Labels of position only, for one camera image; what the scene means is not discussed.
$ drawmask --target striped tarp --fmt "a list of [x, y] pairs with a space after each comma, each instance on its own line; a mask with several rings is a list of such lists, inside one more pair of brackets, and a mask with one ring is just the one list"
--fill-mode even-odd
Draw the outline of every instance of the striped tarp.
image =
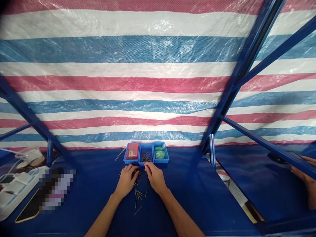
[[[262, 0], [20, 0], [2, 19], [0, 72], [69, 149], [199, 145]], [[288, 0], [255, 65], [316, 15]], [[228, 117], [275, 143], [316, 140], [316, 34], [238, 93]], [[26, 122], [0, 101], [0, 133]], [[251, 142], [227, 124], [216, 144]], [[29, 128], [1, 147], [46, 146]]]

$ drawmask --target white power strip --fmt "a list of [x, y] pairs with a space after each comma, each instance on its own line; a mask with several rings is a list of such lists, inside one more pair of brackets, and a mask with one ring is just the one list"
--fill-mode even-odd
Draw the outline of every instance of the white power strip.
[[42, 166], [28, 173], [14, 174], [14, 180], [0, 192], [0, 222], [5, 220], [39, 182], [49, 167]]

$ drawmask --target blue metal pole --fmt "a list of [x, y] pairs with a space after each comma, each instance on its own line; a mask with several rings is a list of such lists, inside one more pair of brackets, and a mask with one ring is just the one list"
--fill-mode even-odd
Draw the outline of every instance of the blue metal pole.
[[250, 130], [244, 128], [243, 126], [235, 123], [234, 121], [230, 120], [229, 118], [226, 118], [222, 115], [220, 115], [220, 119], [222, 119], [224, 122], [241, 132], [242, 134], [246, 135], [250, 139], [254, 140], [257, 142], [259, 145], [263, 146], [264, 148], [268, 149], [269, 151], [273, 152], [274, 154], [278, 155], [280, 158], [288, 162], [289, 164], [295, 166], [305, 174], [309, 175], [313, 179], [316, 179], [316, 167], [310, 165], [306, 161], [299, 159], [292, 154], [280, 149], [273, 143], [263, 139], [262, 137], [254, 134]]
[[316, 16], [310, 19], [305, 25], [303, 25], [297, 32], [295, 32], [290, 38], [288, 38], [283, 44], [281, 44], [276, 50], [270, 53], [264, 60], [262, 60], [257, 66], [255, 66], [250, 72], [248, 72], [243, 78], [241, 78], [234, 86], [233, 91], [239, 90], [242, 85], [247, 81], [277, 60], [280, 56], [294, 47], [297, 43], [302, 41], [310, 33], [316, 30]]
[[216, 169], [214, 134], [210, 134], [210, 160], [211, 165]]
[[242, 78], [251, 67], [255, 56], [257, 55], [263, 40], [266, 38], [271, 26], [273, 25], [276, 16], [280, 12], [285, 0], [266, 0], [261, 8], [261, 11], [253, 25], [249, 37], [240, 54], [238, 62], [234, 68], [232, 76], [223, 92], [220, 102], [216, 108], [213, 118], [207, 131], [204, 133], [201, 142], [201, 149], [204, 152], [207, 148], [208, 137], [210, 134], [215, 134], [221, 124], [219, 115], [226, 115], [237, 92], [232, 93], [232, 89], [236, 81]]
[[60, 144], [60, 142], [50, 133], [47, 127], [40, 121], [35, 115], [33, 110], [25, 103], [19, 95], [13, 90], [13, 88], [7, 83], [7, 81], [0, 76], [0, 92], [5, 93], [10, 98], [8, 100], [20, 115], [22, 115], [26, 121], [33, 124], [34, 129], [46, 140], [51, 140], [54, 144], [56, 151], [63, 155], [64, 159], [70, 163], [76, 169], [80, 169], [81, 165], [70, 155], [70, 153]]
[[260, 234], [265, 236], [305, 236], [303, 233], [315, 233], [316, 212], [309, 211], [270, 222], [259, 222], [255, 224]]
[[0, 98], [3, 98], [5, 100], [9, 100], [9, 97], [6, 94], [2, 93], [2, 92], [0, 92]]
[[0, 141], [5, 139], [5, 138], [7, 138], [7, 137], [9, 137], [9, 136], [12, 136], [12, 135], [18, 133], [18, 132], [21, 132], [21, 131], [23, 131], [23, 130], [25, 130], [25, 129], [33, 126], [33, 125], [34, 125], [33, 123], [28, 123], [26, 125], [23, 125], [23, 126], [21, 126], [19, 128], [14, 129], [12, 131], [9, 131], [9, 132], [7, 132], [7, 133], [5, 133], [5, 134], [0, 136]]
[[52, 140], [48, 140], [47, 142], [47, 162], [46, 165], [50, 167], [53, 163], [53, 143]]

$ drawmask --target left hand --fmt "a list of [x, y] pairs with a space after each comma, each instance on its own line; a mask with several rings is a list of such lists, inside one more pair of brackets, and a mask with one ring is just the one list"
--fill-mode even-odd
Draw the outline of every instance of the left hand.
[[139, 166], [133, 166], [129, 164], [122, 169], [118, 185], [114, 192], [119, 198], [123, 199], [123, 197], [125, 197], [132, 190], [133, 185], [138, 177], [139, 171], [135, 172], [133, 178], [132, 174], [138, 168]]

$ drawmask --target right hand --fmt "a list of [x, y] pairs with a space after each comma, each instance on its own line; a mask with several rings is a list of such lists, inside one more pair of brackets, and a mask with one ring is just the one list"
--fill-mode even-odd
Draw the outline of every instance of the right hand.
[[153, 163], [145, 163], [145, 171], [148, 174], [150, 185], [158, 195], [163, 195], [168, 188], [165, 183], [164, 174], [161, 169], [157, 168]]
[[[301, 156], [305, 161], [309, 164], [316, 166], [316, 160], [307, 156]], [[306, 185], [316, 185], [316, 180], [312, 177], [308, 176], [307, 174], [300, 171], [298, 168], [291, 166], [291, 172], [294, 173], [297, 177], [299, 177]]]

